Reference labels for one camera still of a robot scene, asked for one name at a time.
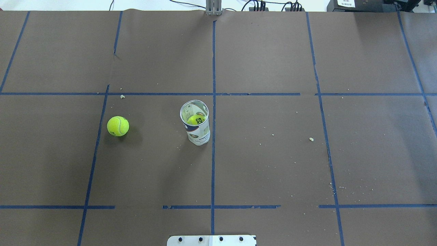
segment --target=tennis ball inside container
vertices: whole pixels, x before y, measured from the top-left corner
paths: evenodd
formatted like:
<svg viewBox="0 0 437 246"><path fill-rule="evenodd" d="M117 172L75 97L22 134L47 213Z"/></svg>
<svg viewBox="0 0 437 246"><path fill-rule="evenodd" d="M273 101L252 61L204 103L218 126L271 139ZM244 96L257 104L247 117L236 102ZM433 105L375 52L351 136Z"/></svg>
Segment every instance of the tennis ball inside container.
<svg viewBox="0 0 437 246"><path fill-rule="evenodd" d="M129 130L129 122L126 118L121 116L114 116L109 119L106 127L112 136L121 137Z"/></svg>
<svg viewBox="0 0 437 246"><path fill-rule="evenodd" d="M211 132L208 116L208 107L199 100L186 102L180 109L180 119L187 130L188 139L195 145L203 145L209 141Z"/></svg>

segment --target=white metal plate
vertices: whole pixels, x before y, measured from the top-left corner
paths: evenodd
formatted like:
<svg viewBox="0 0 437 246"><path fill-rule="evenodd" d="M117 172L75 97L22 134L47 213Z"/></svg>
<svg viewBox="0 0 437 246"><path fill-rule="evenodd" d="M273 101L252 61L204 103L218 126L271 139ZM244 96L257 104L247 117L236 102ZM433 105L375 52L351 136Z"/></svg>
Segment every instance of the white metal plate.
<svg viewBox="0 0 437 246"><path fill-rule="evenodd" d="M257 246L255 235L171 236L167 246Z"/></svg>

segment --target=white label sticker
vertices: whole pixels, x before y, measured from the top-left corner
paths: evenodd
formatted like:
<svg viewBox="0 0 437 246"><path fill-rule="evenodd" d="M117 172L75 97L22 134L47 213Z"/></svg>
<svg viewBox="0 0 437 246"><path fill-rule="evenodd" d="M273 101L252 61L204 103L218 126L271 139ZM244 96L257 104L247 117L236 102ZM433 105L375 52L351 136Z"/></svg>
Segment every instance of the white label sticker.
<svg viewBox="0 0 437 246"><path fill-rule="evenodd" d="M343 7L355 8L355 0L337 0L337 3Z"/></svg>

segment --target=vertical blue line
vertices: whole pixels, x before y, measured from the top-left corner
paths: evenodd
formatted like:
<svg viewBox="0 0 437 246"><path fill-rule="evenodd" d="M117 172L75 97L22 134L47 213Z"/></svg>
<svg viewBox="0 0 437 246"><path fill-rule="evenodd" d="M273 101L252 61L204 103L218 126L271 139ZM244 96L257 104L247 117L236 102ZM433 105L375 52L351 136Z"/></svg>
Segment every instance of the vertical blue line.
<svg viewBox="0 0 437 246"><path fill-rule="evenodd" d="M97 149L99 148L100 134L102 132L103 116L105 115L106 101L108 100L108 92L109 92L109 85L106 87L105 99L103 101L103 107L102 107L102 114L100 115L99 130L97 132L96 147L94 148L93 163L91 165L90 179L88 180L87 196L85 197L85 206L83 208L82 222L80 224L79 239L77 241L77 246L80 246L80 244L82 243L83 228L85 226L85 219L87 217L88 202L90 201L91 184L93 183L94 167L96 166Z"/></svg>
<svg viewBox="0 0 437 246"><path fill-rule="evenodd" d="M20 35L18 36L17 43L15 44L14 51L12 52L12 56L10 57L9 64L7 65L6 72L3 77L3 81L1 82L0 85L0 92L3 91L4 83L6 83L7 75L9 73L10 67L12 66L12 61L14 60L15 53L17 52L18 44L20 44L21 37L23 36L24 28L26 27L27 21L29 19L29 15L30 15L30 11L28 11L28 14L26 15L26 18L23 23L23 27L21 28Z"/></svg>
<svg viewBox="0 0 437 246"><path fill-rule="evenodd" d="M212 23L212 168L211 168L211 235L214 235L215 206L215 22Z"/></svg>
<svg viewBox="0 0 437 246"><path fill-rule="evenodd" d="M430 106L429 106L429 104L428 104L427 96L425 95L425 91L424 91L424 89L423 89L423 85L422 85L422 81L420 80L419 73L417 72L416 64L414 63L413 56L411 55L411 51L410 51L410 48L409 48L409 45L408 45L407 38L406 38L406 36L405 36L404 26L403 26L403 24L402 24L401 14L400 14L400 12L399 12L399 9L398 9L397 12L398 12L399 25L400 25L400 27L401 27L401 33L402 33L402 37L403 37L403 39L404 39L405 46L406 46L406 48L407 48L408 56L409 56L409 58L410 58L411 65L413 66L414 74L415 74L416 79L417 79L417 83L419 83L420 92L422 93L423 100L425 101L425 104L426 104L426 106L427 106L428 116L430 117L431 124L432 124L432 126L433 126L434 135L437 137L437 128L436 128L436 124L435 124L435 121L434 121L434 117L433 117L433 114L431 113L431 109L430 109Z"/></svg>
<svg viewBox="0 0 437 246"><path fill-rule="evenodd" d="M320 95L321 92L320 92L319 76L317 75L317 70L316 70L316 56L314 55L314 46L312 43L311 27L309 24L308 12L305 12L305 14L306 14L306 23L308 26L309 44L311 46L312 65L314 67L314 75L315 75L316 81L317 81L317 93L318 93L319 104L320 104L320 113L322 115L323 132L325 134L326 149L328 151L329 168L331 169L331 183L332 183L332 190L334 193L334 202L335 202L335 207L336 207L335 209L336 209L336 214L337 214L337 224L338 224L338 231L339 231L339 235L340 235L340 243L341 243L341 246L344 246L343 227L341 225L340 207L338 206L337 188L335 185L334 168L332 166L332 159L331 159L331 149L329 148L329 139L328 139L328 131L326 129L325 113L323 111L322 96Z"/></svg>
<svg viewBox="0 0 437 246"><path fill-rule="evenodd" d="M117 43L118 43L118 35L120 34L120 26L121 26L121 17L123 16L123 11L120 11L120 17L118 17L118 27L117 27L117 34L115 35L115 42L114 42L114 55L117 51Z"/></svg>

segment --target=white floor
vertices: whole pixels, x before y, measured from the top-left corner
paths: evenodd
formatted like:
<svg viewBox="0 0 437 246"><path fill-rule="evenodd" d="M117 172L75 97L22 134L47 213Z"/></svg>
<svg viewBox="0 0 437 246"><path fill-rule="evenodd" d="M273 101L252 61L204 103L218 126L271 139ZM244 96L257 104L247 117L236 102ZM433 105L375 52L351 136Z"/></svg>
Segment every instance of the white floor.
<svg viewBox="0 0 437 246"><path fill-rule="evenodd" d="M112 0L0 0L0 8L3 10L18 11L103 11L109 10ZM179 0L205 6L205 0ZM222 0L223 8L233 8L240 11L246 0ZM270 0L270 2L285 3L285 0ZM329 0L299 0L306 11L325 12ZM281 11L283 4L267 4L269 11ZM120 11L126 9L138 9L149 11L184 11L200 9L185 4L172 3L168 0L114 0L111 10ZM414 9L416 13L432 13L431 6L424 5L421 1L419 7Z"/></svg>

